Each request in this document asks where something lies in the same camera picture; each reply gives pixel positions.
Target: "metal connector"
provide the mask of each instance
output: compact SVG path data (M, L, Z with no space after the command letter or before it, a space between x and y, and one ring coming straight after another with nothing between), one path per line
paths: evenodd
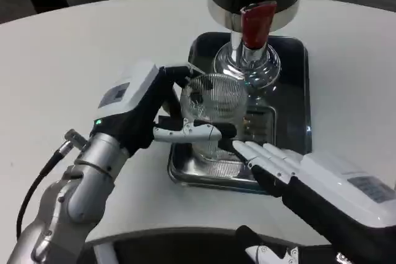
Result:
M80 151L82 151L88 143L88 141L84 138L84 136L80 135L74 129L70 129L69 131L67 131L66 134L64 135L64 139L70 141L73 144L73 146L78 148Z

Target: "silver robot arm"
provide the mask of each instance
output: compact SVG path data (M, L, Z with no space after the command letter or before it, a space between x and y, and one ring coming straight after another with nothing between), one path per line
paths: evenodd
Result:
M88 141L73 130L65 135L67 150L62 152L76 147L81 153L62 179L44 192L37 217L19 237L8 264L75 263L89 232L103 217L125 162L153 140L191 143L236 135L230 124L180 117L173 85L183 86L200 74L191 65L157 67L142 62L137 67L143 83L134 85L133 74L106 92ZM160 117L155 123L164 104L175 117Z

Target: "white table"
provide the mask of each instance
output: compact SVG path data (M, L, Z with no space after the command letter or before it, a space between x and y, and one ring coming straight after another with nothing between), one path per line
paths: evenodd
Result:
M395 28L391 12L302 0L294 21L276 32L299 38L309 50L314 150L342 154L390 185L396 178ZM15 244L22 199L63 133L89 133L101 96L125 67L142 58L185 60L192 41L207 31L224 29L205 0L113 0L0 25L0 262ZM154 228L248 224L289 241L326 243L277 199L174 184L166 173L169 148L154 143L125 165L89 241ZM76 152L71 155L33 196L24 226Z

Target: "robot finger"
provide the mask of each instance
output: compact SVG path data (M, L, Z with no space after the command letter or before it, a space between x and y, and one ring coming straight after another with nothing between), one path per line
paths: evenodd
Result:
M246 144L252 148L255 148L259 152L259 154L261 154L262 158L267 158L268 160L270 160L279 171L282 171L285 174L291 174L292 172L295 172L296 169L294 168L294 166L286 162L278 155L267 150L265 147L261 147L254 142L246 142Z

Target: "red lever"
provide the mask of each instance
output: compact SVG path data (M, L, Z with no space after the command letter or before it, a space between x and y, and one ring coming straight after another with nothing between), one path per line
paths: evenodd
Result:
M249 49L261 49L268 40L276 1L251 4L241 9L242 39Z

